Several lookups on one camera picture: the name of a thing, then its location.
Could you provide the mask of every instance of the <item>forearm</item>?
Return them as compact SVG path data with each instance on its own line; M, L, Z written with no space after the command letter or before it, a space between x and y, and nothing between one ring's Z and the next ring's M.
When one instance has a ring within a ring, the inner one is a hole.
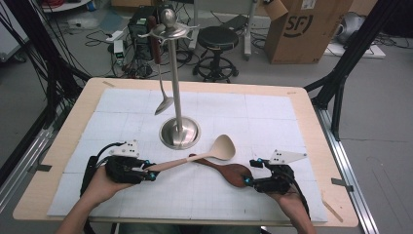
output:
M80 199L63 220L56 234L79 234L82 233L86 220L97 204Z
M291 220L291 224L299 234L315 234L316 228L310 221L306 209L297 193L290 192L284 195L269 194L280 205L282 211Z

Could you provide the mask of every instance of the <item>cardboard box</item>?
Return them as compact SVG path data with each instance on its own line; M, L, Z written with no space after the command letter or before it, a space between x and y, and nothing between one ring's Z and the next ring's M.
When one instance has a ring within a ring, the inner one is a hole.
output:
M357 13L359 16L367 17L377 0L354 0L349 12Z
M264 51L270 63L317 63L353 0L274 0Z

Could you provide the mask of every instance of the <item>metal pole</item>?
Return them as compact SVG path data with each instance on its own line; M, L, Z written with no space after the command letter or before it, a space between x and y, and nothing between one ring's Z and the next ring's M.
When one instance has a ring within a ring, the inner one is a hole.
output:
M176 127L178 132L182 133L182 114L180 106L180 94L179 94L179 81L178 81L178 68L176 65L176 48L175 40L168 40L169 49L169 62L170 70L172 72L172 89L173 89L173 102L175 104L176 114Z

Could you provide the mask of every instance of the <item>human hand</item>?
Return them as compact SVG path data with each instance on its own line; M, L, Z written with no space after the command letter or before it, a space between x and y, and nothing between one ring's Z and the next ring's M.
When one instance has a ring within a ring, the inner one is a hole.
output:
M298 233L316 233L316 228L307 215L300 195L292 187L284 195L280 193L267 193L267 195L277 201Z
M100 203L109 200L118 191L131 186L133 186L131 183L116 183L112 181L106 175L105 167L99 167L81 199L88 201L96 207Z

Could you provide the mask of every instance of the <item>concrete floor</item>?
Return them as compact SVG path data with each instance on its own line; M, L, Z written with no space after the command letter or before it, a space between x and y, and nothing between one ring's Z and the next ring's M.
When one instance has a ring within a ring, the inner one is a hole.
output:
M206 20L216 23L214 18ZM113 31L127 23L122 19ZM110 55L105 44L85 46L86 35L91 32L94 30L77 30L65 34L64 38L74 57L93 76L101 76L110 70ZM246 61L242 44L243 40L225 55L240 71L238 77L231 79L234 84L304 87L328 74L339 60L324 56L318 64L271 65L262 50L252 47L252 56ZM340 136L379 232L407 234L413 230L410 181L413 172L413 51L380 48L386 58L363 58L346 83ZM195 51L198 56L202 52L200 48ZM179 68L180 81L202 82L192 75L192 67ZM169 67L165 65L162 69L167 71ZM164 79L170 80L170 75L164 75ZM29 62L0 64L0 165L13 152L45 104L40 82ZM31 174L27 174L0 214L1 233L51 233L58 226L56 222L13 219L13 209L30 178ZM100 224L97 230L108 233L109 227ZM272 233L295 233L289 227L270 230ZM318 233L353 234L362 233L362 230L360 227L318 228Z

